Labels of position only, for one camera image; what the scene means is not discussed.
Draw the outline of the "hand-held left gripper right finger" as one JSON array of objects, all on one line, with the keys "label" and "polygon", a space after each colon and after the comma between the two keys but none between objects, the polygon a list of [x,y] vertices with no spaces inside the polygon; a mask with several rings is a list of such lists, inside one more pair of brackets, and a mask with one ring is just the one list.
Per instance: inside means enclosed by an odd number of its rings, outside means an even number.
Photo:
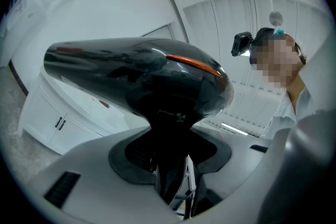
[{"label": "hand-held left gripper right finger", "polygon": [[251,180],[268,140],[194,126],[189,132],[196,193],[192,219],[259,219],[262,192]]}]

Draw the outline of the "black orange hair dryer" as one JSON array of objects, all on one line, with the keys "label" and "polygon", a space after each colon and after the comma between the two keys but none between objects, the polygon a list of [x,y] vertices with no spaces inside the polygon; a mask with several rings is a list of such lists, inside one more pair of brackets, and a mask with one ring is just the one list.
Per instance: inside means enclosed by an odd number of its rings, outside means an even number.
[{"label": "black orange hair dryer", "polygon": [[147,37],[59,42],[47,49],[44,69],[148,122],[112,146],[109,163],[129,183],[153,185],[167,204],[182,185],[188,158],[199,164],[227,151],[193,129],[234,97],[221,65],[193,45]]}]

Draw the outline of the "ceiling strip light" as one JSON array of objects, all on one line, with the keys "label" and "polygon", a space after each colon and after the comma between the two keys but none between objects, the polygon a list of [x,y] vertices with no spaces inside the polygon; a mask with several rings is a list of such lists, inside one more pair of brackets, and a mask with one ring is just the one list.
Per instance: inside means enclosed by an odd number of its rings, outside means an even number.
[{"label": "ceiling strip light", "polygon": [[239,133],[239,134],[242,134],[242,135],[245,135],[245,136],[248,136],[248,135],[249,135],[247,132],[244,132],[244,131],[242,131],[242,130],[239,130],[239,129],[237,129],[237,128],[235,128],[235,127],[232,127],[232,126],[230,126],[230,125],[228,125],[228,124],[221,123],[221,125],[222,125],[223,127],[225,127],[225,128],[228,128],[228,129],[230,129],[230,130],[232,130],[232,131],[235,131],[236,133]]}]

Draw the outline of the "white ceramic washbasin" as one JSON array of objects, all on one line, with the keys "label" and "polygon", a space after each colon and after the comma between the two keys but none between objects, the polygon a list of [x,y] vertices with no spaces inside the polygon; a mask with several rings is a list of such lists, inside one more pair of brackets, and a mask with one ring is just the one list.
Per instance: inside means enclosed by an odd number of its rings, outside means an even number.
[{"label": "white ceramic washbasin", "polygon": [[76,84],[57,80],[48,75],[45,68],[40,73],[56,93],[76,111],[76,117],[85,118],[86,127],[102,136],[120,133],[140,127],[148,127],[149,123],[122,107],[91,92],[84,92]]}]

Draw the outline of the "white vanity cabinet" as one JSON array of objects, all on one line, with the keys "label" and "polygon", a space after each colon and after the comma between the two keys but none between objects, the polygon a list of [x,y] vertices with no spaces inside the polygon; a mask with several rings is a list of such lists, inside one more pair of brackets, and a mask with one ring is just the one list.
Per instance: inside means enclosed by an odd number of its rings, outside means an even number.
[{"label": "white vanity cabinet", "polygon": [[[60,117],[62,120],[55,128]],[[59,131],[63,120],[66,123]],[[28,95],[19,125],[21,131],[26,131],[44,146],[61,155],[79,144],[102,137],[86,127],[83,121],[75,119],[73,113],[62,108],[57,99],[41,86]]]}]

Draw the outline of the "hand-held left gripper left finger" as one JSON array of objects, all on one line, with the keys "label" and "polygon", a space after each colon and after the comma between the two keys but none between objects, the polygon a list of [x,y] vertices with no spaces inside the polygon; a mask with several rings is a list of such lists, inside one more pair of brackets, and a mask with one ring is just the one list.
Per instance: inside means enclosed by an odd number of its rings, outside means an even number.
[{"label": "hand-held left gripper left finger", "polygon": [[57,224],[179,224],[159,194],[150,128],[77,145],[39,172],[30,187]]}]

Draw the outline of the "round ceiling lamp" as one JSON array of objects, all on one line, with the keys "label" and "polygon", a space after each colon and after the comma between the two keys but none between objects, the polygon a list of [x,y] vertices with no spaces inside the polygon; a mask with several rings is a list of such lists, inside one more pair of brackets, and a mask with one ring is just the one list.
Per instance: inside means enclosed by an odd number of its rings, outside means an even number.
[{"label": "round ceiling lamp", "polygon": [[274,26],[274,27],[279,27],[283,24],[283,16],[281,13],[278,11],[272,11],[269,14],[269,22]]}]

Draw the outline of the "frosted glass panel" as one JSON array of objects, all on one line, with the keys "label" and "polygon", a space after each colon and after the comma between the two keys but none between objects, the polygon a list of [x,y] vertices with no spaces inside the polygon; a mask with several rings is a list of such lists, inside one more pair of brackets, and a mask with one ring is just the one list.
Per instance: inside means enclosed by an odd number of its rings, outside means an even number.
[{"label": "frosted glass panel", "polygon": [[152,31],[149,31],[141,35],[141,37],[175,39],[170,24],[166,24]]}]

